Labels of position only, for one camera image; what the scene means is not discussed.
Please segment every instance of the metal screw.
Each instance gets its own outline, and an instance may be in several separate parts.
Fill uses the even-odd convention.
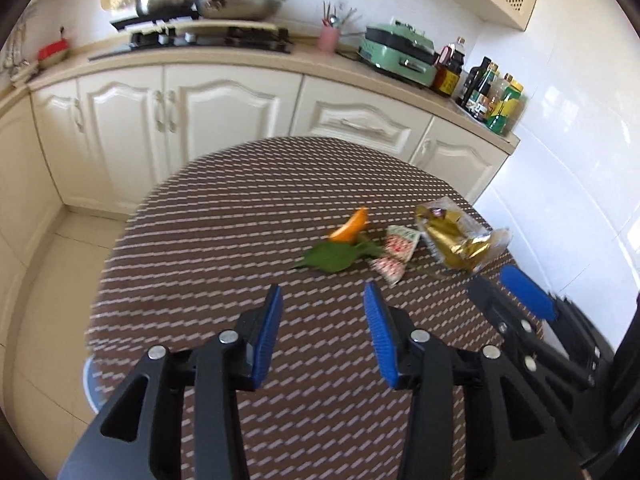
[[[238,332],[235,330],[224,330],[220,332],[218,339],[222,344],[235,343],[238,341]]]
[[[524,365],[527,367],[527,370],[529,370],[529,372],[535,372],[536,371],[536,360],[531,357],[530,355],[526,356],[524,358]]]
[[[417,329],[411,332],[411,339],[417,343],[426,343],[431,336],[426,330]]]
[[[497,359],[500,357],[500,349],[497,346],[487,345],[482,349],[484,357],[487,359]]]
[[[166,355],[166,348],[160,345],[152,346],[146,354],[149,359],[162,359]]]

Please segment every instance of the gas stove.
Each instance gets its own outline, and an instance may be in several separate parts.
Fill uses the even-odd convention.
[[[105,54],[90,57],[89,61],[146,50],[193,46],[248,48],[283,54],[291,52],[289,31],[273,23],[223,20],[169,20],[165,23],[162,19],[149,23],[150,21],[147,20],[146,25],[139,27],[131,25],[141,25],[140,19],[137,23],[127,23],[129,43]]]

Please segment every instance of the condiment bottle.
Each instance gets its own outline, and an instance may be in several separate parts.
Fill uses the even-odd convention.
[[[491,89],[491,84],[488,82],[485,83],[482,89],[480,90],[480,92],[478,93],[478,95],[476,96],[475,104],[473,108],[471,109],[468,108],[468,111],[469,113],[471,113],[471,116],[476,121],[479,121],[481,123],[484,123],[486,121],[486,118],[488,117],[488,114],[489,114],[488,93],[490,89]]]
[[[462,94],[462,98],[456,101],[459,106],[465,108],[466,102],[469,101],[471,97],[471,92],[476,89],[476,86],[480,85],[480,80],[482,76],[486,73],[486,70],[489,68],[491,64],[491,59],[485,57],[482,59],[482,63],[480,66],[475,66],[469,71],[469,76],[465,81],[465,89]]]
[[[494,111],[496,103],[502,99],[504,91],[509,87],[511,81],[513,81],[513,76],[511,74],[506,74],[503,79],[500,79],[500,81],[494,81],[491,85],[491,91],[488,95],[489,115]]]
[[[494,111],[491,112],[489,120],[486,122],[487,127],[493,133],[502,134],[507,119],[515,110],[523,90],[524,86],[514,79],[504,91],[502,99],[496,103]]]
[[[431,89],[440,95],[451,97],[465,63],[465,38],[459,37],[456,43],[443,48],[438,63],[438,71]]]
[[[495,63],[490,63],[488,69],[484,73],[484,76],[476,85],[476,87],[473,89],[473,91],[471,92],[471,95],[469,96],[469,99],[466,101],[466,110],[468,112],[472,112],[476,108],[476,104],[478,103],[481,90],[485,88],[485,85],[487,83],[489,83],[489,87],[486,89],[486,92],[489,91],[491,87],[491,83],[494,81],[497,73],[498,73],[498,65],[496,65]]]

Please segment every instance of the blue gripper pad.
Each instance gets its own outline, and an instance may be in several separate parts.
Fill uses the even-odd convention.
[[[396,346],[392,336],[392,323],[385,300],[373,282],[367,282],[363,294],[364,312],[367,315],[373,348],[378,358],[380,374],[391,388],[398,386],[400,373],[396,359]]]
[[[271,355],[276,345],[276,336],[278,335],[278,327],[280,326],[280,319],[284,309],[282,290],[279,286],[271,286],[263,308],[267,309],[267,313],[254,346],[254,367],[251,371],[251,380],[256,390],[260,388],[260,385],[267,377],[267,373],[269,373]]]
[[[534,316],[556,320],[554,300],[520,269],[512,265],[503,267],[500,281]]]

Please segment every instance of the striped tablecloth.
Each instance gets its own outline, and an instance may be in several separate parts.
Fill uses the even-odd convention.
[[[389,304],[450,345],[478,350],[500,336],[466,298],[466,276],[436,281],[410,270],[389,287],[364,261],[339,274],[292,264],[360,206],[381,237],[389,224],[411,226],[418,203],[443,195],[483,221],[443,181],[342,140],[260,140],[192,162],[140,206],[106,263],[89,330],[104,391],[145,349],[200,345],[279,283],[285,313],[271,371],[261,390],[238,394],[252,479],[394,479],[410,394],[380,377],[364,283],[376,280]],[[435,265],[422,246],[414,259]],[[511,262],[506,253],[483,274],[495,281]],[[453,476],[462,478],[460,391],[456,399]],[[188,391],[184,479],[195,476],[192,416]]]

